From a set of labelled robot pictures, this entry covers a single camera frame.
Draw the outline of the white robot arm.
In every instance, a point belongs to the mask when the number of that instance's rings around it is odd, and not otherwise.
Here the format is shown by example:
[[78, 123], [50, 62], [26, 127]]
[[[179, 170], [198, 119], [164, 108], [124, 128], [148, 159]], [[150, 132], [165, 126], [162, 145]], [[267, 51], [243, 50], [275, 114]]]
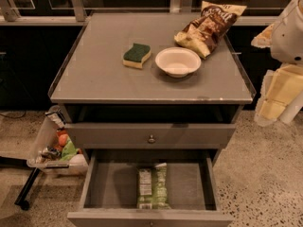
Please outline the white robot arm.
[[263, 78], [254, 120], [262, 127], [289, 124], [303, 107], [303, 0], [292, 0], [251, 45], [270, 49], [281, 62]]

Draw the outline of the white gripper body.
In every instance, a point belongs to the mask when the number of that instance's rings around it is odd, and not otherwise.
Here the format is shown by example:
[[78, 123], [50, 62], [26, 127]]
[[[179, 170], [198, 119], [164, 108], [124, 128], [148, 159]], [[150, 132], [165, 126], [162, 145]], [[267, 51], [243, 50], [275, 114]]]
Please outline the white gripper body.
[[271, 55], [284, 63], [303, 63], [303, 0], [292, 0], [274, 22]]

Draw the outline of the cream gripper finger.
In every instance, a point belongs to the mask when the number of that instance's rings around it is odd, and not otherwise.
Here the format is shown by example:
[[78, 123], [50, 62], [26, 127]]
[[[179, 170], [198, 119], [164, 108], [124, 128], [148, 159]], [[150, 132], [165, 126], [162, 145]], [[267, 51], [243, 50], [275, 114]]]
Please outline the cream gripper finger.
[[259, 35], [251, 42], [251, 45], [258, 48], [270, 47], [272, 44], [272, 31], [274, 25], [267, 26]]
[[282, 63], [263, 78], [254, 120], [265, 127], [276, 121], [290, 124], [303, 108], [303, 66]]

